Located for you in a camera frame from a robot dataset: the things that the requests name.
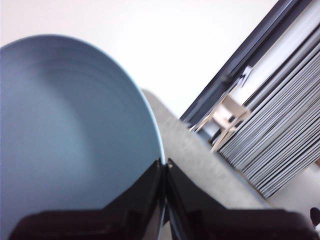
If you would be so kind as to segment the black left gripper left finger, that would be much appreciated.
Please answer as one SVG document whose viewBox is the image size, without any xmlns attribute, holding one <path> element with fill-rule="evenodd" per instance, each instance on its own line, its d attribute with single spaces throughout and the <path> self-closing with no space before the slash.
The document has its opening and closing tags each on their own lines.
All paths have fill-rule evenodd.
<svg viewBox="0 0 320 240">
<path fill-rule="evenodd" d="M 154 161 L 101 209 L 42 211 L 23 217 L 11 240 L 157 240 L 164 218 L 165 167 Z"/>
</svg>

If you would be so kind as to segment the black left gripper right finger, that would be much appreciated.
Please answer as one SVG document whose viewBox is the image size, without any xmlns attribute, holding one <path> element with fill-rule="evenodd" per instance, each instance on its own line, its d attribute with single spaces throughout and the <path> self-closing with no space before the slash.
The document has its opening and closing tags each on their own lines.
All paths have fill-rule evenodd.
<svg viewBox="0 0 320 240">
<path fill-rule="evenodd" d="M 175 240 L 318 240 L 302 214 L 282 209 L 230 209 L 200 189 L 172 159 L 165 173 Z"/>
</svg>

